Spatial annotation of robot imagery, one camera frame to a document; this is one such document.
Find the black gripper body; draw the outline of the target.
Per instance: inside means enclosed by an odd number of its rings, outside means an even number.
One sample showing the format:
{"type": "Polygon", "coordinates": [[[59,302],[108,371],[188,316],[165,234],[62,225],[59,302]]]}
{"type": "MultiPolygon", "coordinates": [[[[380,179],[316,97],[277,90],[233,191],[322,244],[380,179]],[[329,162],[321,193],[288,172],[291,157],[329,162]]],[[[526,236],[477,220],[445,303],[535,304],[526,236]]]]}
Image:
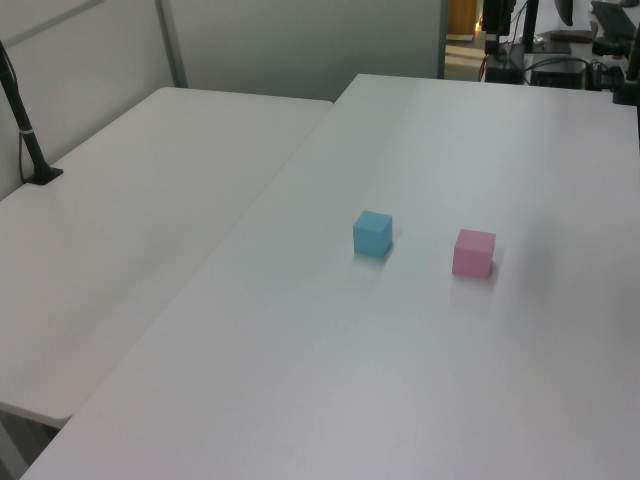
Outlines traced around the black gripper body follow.
{"type": "Polygon", "coordinates": [[[484,0],[482,30],[485,32],[509,32],[515,0],[484,0]]]}

